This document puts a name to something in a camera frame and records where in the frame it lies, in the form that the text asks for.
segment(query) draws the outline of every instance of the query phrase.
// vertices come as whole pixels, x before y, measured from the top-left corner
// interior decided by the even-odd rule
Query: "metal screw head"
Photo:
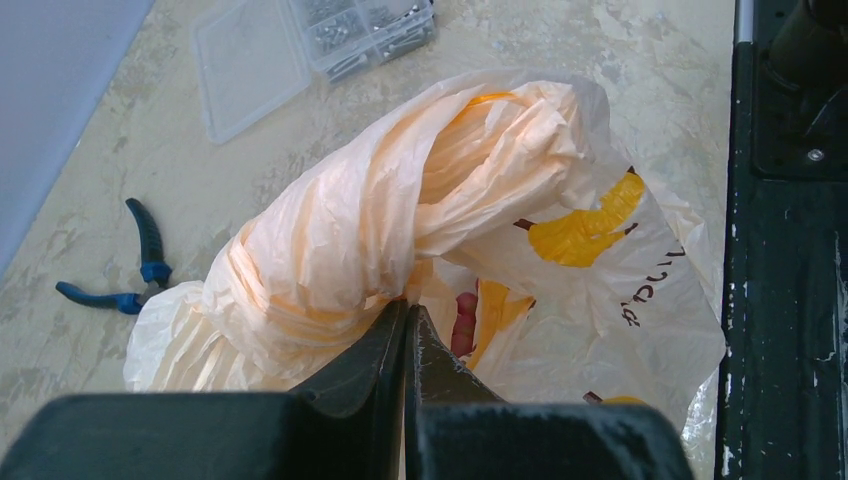
[[[822,152],[818,148],[814,148],[807,152],[807,158],[813,162],[820,162],[824,160],[824,152]]]

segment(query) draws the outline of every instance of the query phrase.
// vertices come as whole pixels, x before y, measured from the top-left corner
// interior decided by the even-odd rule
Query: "red object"
[[[597,393],[588,391],[583,395],[583,400],[590,405],[600,405],[604,400]]]
[[[477,325],[477,295],[466,292],[456,297],[456,322],[451,332],[451,353],[457,357],[474,349],[474,327]]]

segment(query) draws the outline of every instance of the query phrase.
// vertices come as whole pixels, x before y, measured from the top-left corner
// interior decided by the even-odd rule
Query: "plastic storage box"
[[[203,120],[224,143],[312,82],[335,83],[435,36],[429,0],[246,0],[192,28]]]

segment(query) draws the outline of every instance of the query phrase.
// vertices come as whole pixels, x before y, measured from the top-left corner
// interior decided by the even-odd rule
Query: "white wall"
[[[0,276],[152,5],[0,0]]]

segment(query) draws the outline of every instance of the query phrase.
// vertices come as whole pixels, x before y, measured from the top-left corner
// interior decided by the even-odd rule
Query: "yellow print on bag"
[[[480,279],[478,293],[480,312],[477,316],[477,328],[480,332],[468,362],[470,369],[474,369],[480,362],[495,334],[506,331],[519,319],[526,318],[530,309],[536,305],[533,297],[511,299],[509,288],[490,280]]]
[[[575,210],[550,222],[521,219],[515,226],[527,230],[527,239],[543,260],[566,267],[588,268],[608,248],[632,232],[638,223],[618,230],[636,211],[645,182],[631,168],[601,197],[598,210]]]
[[[456,115],[456,117],[454,117],[454,119],[451,123],[455,124],[455,123],[461,121],[462,118],[465,117],[465,115],[467,115],[468,112],[470,112],[471,109],[473,109],[474,107],[477,107],[479,105],[483,105],[483,104],[486,104],[486,103],[489,103],[489,102],[495,102],[497,100],[505,100],[505,101],[513,102],[513,103],[521,103],[521,99],[518,98],[515,94],[510,93],[510,92],[497,92],[497,93],[490,93],[488,95],[480,95],[478,97],[474,97],[471,100],[469,100],[468,105],[466,105],[465,108],[460,110],[460,112]]]

